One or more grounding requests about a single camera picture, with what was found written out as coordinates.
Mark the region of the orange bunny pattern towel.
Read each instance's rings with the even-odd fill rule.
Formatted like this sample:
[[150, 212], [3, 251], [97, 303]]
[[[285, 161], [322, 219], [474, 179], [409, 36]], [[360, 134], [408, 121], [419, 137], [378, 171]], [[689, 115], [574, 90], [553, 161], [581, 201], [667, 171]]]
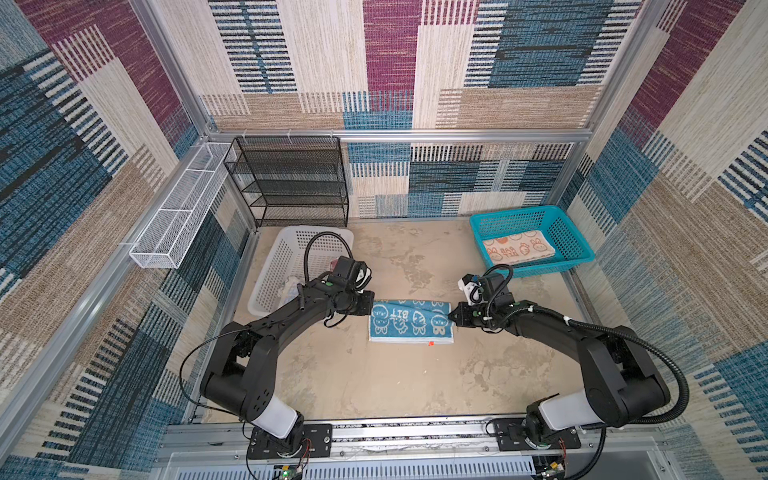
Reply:
[[483, 240], [481, 246], [492, 265], [518, 265], [556, 255], [555, 248], [539, 230]]

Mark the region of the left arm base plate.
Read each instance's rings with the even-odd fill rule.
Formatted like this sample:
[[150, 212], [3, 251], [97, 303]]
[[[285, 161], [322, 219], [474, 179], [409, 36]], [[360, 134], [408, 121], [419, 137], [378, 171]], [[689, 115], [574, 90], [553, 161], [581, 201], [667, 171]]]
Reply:
[[254, 426], [246, 453], [248, 460], [328, 458], [331, 454], [333, 425], [309, 423], [296, 426], [286, 439], [279, 439]]

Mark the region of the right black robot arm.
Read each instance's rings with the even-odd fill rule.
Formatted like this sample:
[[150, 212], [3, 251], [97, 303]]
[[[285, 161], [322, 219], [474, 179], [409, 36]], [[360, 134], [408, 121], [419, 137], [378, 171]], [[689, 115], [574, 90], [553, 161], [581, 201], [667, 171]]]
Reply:
[[544, 449], [575, 427], [656, 425], [680, 417], [690, 402], [683, 370], [660, 348], [626, 326], [575, 320], [528, 300], [515, 300], [506, 264], [458, 282], [465, 299], [450, 312], [459, 328], [534, 340], [578, 363], [581, 390], [530, 404], [521, 422], [525, 440]]

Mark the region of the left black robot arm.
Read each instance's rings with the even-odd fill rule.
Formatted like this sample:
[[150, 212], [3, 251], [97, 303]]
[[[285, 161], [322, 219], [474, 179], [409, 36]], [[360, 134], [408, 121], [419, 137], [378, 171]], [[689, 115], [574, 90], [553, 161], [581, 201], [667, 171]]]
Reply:
[[[309, 445], [303, 415], [276, 394], [280, 354], [318, 322], [332, 328], [337, 314], [346, 320], [372, 313], [375, 294], [367, 289], [372, 273], [354, 257], [353, 239], [347, 229], [317, 230], [303, 251], [304, 281], [297, 286], [296, 297], [263, 318], [247, 324], [231, 322], [201, 343], [212, 347], [199, 382], [199, 394], [210, 402], [206, 408], [251, 425], [251, 441], [266, 441], [278, 455], [294, 454]], [[332, 269], [312, 277], [312, 248], [322, 240], [338, 241], [342, 254]]]

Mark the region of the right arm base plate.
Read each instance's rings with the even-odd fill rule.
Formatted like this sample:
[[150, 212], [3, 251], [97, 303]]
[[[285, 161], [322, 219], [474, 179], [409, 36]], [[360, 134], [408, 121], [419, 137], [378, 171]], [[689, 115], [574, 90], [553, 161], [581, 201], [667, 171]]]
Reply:
[[574, 428], [552, 430], [536, 416], [502, 417], [490, 420], [485, 426], [486, 433], [497, 441], [500, 451], [533, 451], [578, 449], [581, 440]]

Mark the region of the white plastic laundry basket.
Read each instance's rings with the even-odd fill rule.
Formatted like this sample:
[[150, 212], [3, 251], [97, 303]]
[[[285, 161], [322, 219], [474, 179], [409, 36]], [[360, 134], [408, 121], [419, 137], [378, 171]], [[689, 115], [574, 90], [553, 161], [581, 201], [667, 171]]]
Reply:
[[[354, 233], [343, 228], [299, 225], [284, 227], [278, 233], [262, 265], [248, 302], [248, 311], [256, 318], [264, 317], [280, 306], [280, 290], [289, 276], [305, 282], [304, 252], [308, 242], [318, 233], [331, 231], [340, 235], [347, 245], [354, 245]], [[342, 243], [332, 236], [316, 240], [310, 249], [308, 270], [313, 279], [330, 270], [340, 256], [347, 256]]]

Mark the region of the blue bunny pattern towel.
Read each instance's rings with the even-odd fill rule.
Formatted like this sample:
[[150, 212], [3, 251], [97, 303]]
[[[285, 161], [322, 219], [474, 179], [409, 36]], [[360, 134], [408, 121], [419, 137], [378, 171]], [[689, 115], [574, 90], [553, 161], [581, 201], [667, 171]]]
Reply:
[[369, 340], [376, 343], [435, 345], [454, 343], [448, 302], [428, 300], [375, 301], [369, 316]]

